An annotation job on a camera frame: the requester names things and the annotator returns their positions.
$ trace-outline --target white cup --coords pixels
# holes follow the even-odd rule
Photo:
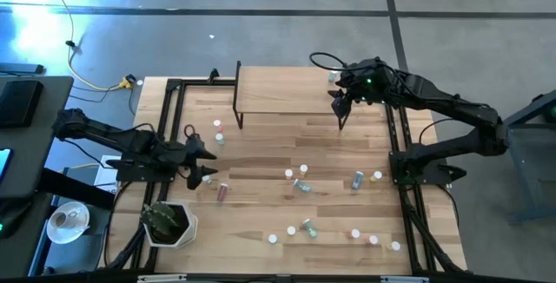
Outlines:
[[[69,214],[55,213],[50,217],[50,225],[55,228],[71,229],[77,224],[77,211],[72,211]]]

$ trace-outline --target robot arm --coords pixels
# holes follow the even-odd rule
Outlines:
[[[80,109],[64,109],[58,112],[56,122],[52,126],[55,137],[64,141],[70,139],[88,139],[108,148],[123,153],[120,161],[107,161],[118,170],[130,171],[149,181],[150,176],[164,174],[173,177],[178,167],[190,169],[187,177],[189,189],[195,189],[204,175],[216,173],[216,169],[197,167],[200,159],[215,160],[205,149],[201,137],[195,133],[188,135],[185,144],[177,141],[162,141],[153,130],[137,130],[148,125],[141,124],[131,129],[119,128],[89,119]]]
[[[468,153],[487,156],[506,152],[506,128],[496,110],[488,105],[469,102],[461,99],[460,95],[443,92],[422,76],[393,69],[379,57],[344,64],[342,69],[332,69],[314,62],[312,57],[319,54],[321,53],[311,55],[311,61],[315,65],[342,71],[336,85],[346,92],[342,89],[328,91],[334,98],[332,109],[339,118],[349,114],[352,102],[366,102],[368,105],[381,102],[394,108],[403,106],[416,110],[431,109],[475,127],[468,135],[452,140],[432,145],[412,144],[406,152],[395,155],[397,161],[394,162],[396,166],[393,170],[396,172],[415,178],[423,175],[431,161]]]

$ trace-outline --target desk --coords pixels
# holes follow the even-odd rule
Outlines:
[[[157,125],[168,78],[148,77],[142,89],[135,124]],[[275,81],[284,80],[276,77]],[[350,123],[337,129],[334,115],[252,114],[242,130],[231,110],[233,88],[189,87],[185,92],[181,128],[193,124],[216,161],[201,163],[219,169],[212,185],[187,190],[177,177],[168,200],[187,202],[199,218],[194,243],[177,250],[160,249],[158,273],[296,273],[296,274],[409,274],[407,245],[397,189],[390,182],[387,153],[391,150],[384,108],[356,105]],[[173,116],[175,97],[170,106]],[[428,111],[408,111],[414,133],[432,122]],[[212,122],[220,119],[226,144],[214,140]],[[168,137],[171,126],[167,126]],[[185,141],[183,134],[178,141]],[[427,132],[426,142],[436,141]],[[305,181],[313,192],[304,194],[284,176],[292,168],[309,167]],[[356,170],[366,174],[361,189],[352,193]],[[371,183],[375,170],[384,174]],[[229,184],[223,204],[216,203],[219,183]],[[120,198],[109,232],[109,256],[113,260],[135,232],[145,184],[134,183]],[[428,225],[432,234],[460,267],[466,268],[452,203],[437,187],[423,187]],[[319,231],[311,240],[306,232],[288,236],[289,226],[310,218]],[[362,235],[375,234],[380,245],[366,246],[349,240],[352,228]],[[271,245],[267,238],[278,235]],[[388,251],[391,240],[401,251]],[[417,236],[421,265],[425,265],[422,241]]]

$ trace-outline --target wooden board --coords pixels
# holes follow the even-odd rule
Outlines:
[[[145,79],[135,124],[150,122],[156,127],[165,85],[166,78]],[[187,190],[179,177],[172,183],[169,201],[188,203],[199,218],[199,230],[194,243],[177,250],[161,249],[157,272],[410,273],[400,200],[388,170],[390,141],[383,106],[357,106],[342,131],[334,115],[278,114],[246,115],[240,130],[232,99],[233,89],[228,87],[186,90],[180,129],[189,123],[195,126],[208,150],[218,156],[217,161],[201,163],[220,172],[212,175],[212,185],[203,183],[195,191]],[[169,117],[174,108],[175,95]],[[414,136],[432,122],[427,111],[408,111],[408,115]],[[224,146],[214,140],[215,119],[223,123]],[[436,141],[433,128],[425,140]],[[301,164],[309,166],[303,179],[313,188],[309,194],[296,190],[284,176],[285,169],[292,168],[300,177]],[[366,180],[354,193],[350,184],[356,170],[363,171]],[[375,170],[382,171],[384,178],[371,183],[368,177]],[[222,182],[229,184],[229,191],[224,203],[217,204],[216,189]],[[144,189],[142,183],[132,184],[116,207],[109,233],[111,260],[136,230]],[[453,261],[465,268],[452,202],[437,187],[424,187],[423,194],[431,232]],[[287,235],[289,226],[298,227],[307,218],[319,231],[316,239],[303,231]],[[363,236],[377,235],[380,245],[349,240],[346,232],[352,228]],[[278,243],[268,243],[270,234],[278,236]],[[401,251],[387,250],[391,240],[401,243]],[[417,243],[424,266],[419,236]]]
[[[316,67],[242,66],[237,111],[333,115],[327,91],[339,87],[328,82],[328,73]]]

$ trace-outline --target gray floor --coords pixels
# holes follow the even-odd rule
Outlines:
[[[51,3],[59,0],[0,0]],[[251,10],[387,10],[386,0],[67,0],[97,7]],[[404,11],[554,12],[553,0],[395,0]],[[119,82],[129,73],[145,76],[205,76],[218,68],[233,74],[246,65],[309,65],[308,54],[323,50],[346,61],[380,56],[397,65],[388,17],[333,16],[123,16],[74,15],[82,39],[77,71],[98,85]],[[556,88],[556,20],[402,18],[400,31],[410,70],[439,88],[487,102],[502,117]],[[16,7],[0,13],[0,62],[42,63],[48,75],[69,75],[65,65],[70,25],[46,8]],[[74,90],[74,95],[101,94]],[[134,93],[134,104],[139,91]],[[128,91],[103,103],[70,100],[94,119],[129,127]],[[441,140],[469,130],[457,122],[438,126]],[[93,155],[112,154],[87,141]],[[47,166],[59,169],[88,163],[75,148],[56,142]],[[556,220],[518,227],[506,215],[523,208],[523,197],[508,156],[453,158],[468,171],[454,184],[460,233],[469,269],[480,274],[556,281]]]

